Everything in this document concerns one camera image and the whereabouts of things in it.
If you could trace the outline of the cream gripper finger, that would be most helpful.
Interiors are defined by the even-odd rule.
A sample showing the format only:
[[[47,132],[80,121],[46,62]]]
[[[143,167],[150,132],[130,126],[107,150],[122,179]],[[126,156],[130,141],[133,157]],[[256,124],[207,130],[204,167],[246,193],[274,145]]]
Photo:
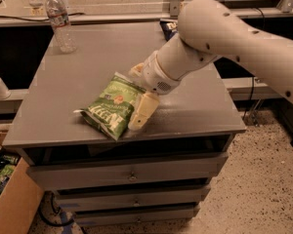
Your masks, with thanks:
[[[133,66],[130,70],[129,70],[129,75],[132,78],[141,78],[142,77],[142,71],[144,68],[144,64],[138,63],[137,65]]]
[[[128,128],[131,131],[137,131],[141,129],[150,116],[154,113],[158,105],[158,94],[145,92],[138,100],[138,104],[135,106],[135,110],[130,118]]]

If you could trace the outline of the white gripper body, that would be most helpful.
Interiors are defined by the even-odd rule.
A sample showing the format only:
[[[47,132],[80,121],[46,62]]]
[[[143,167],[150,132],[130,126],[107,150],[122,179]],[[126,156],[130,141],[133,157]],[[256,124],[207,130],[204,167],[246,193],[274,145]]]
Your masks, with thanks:
[[[176,89],[180,82],[171,79],[160,67],[157,60],[157,51],[154,51],[144,62],[142,74],[142,85],[149,91],[159,95],[167,95]]]

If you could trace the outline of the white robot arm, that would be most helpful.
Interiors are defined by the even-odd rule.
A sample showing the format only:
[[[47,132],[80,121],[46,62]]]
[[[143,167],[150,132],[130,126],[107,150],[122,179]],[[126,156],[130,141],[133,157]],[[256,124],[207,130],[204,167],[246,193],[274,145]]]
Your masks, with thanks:
[[[146,94],[129,122],[139,130],[159,104],[189,73],[219,58],[260,78],[293,104],[293,40],[257,29],[216,0],[193,0],[181,10],[178,32],[143,63],[131,68]]]

